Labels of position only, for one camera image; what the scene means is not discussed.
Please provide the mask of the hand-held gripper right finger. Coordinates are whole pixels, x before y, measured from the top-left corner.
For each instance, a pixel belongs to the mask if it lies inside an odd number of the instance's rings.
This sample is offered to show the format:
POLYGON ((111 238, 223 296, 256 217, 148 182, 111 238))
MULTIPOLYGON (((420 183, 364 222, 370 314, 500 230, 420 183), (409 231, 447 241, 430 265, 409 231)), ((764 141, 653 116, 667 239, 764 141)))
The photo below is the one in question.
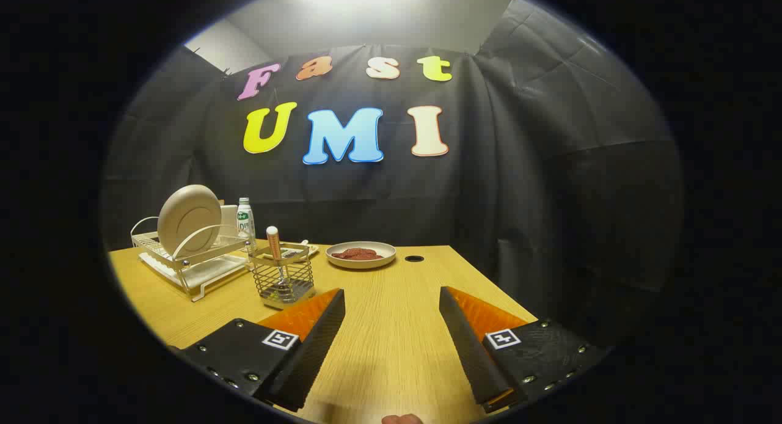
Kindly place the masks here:
POLYGON ((525 321, 453 287, 439 292, 439 313, 473 397, 487 413, 531 405, 608 354, 554 320, 525 321))

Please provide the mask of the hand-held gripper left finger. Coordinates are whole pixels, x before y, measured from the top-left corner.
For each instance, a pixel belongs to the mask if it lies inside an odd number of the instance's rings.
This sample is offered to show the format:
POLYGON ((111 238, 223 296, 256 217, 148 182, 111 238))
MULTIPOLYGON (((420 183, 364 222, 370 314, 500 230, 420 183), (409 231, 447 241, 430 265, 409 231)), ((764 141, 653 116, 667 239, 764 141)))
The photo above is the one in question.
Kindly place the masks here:
POLYGON ((340 332, 345 299, 344 290, 333 288, 261 321, 232 319, 187 347, 169 349, 230 390, 297 412, 340 332))

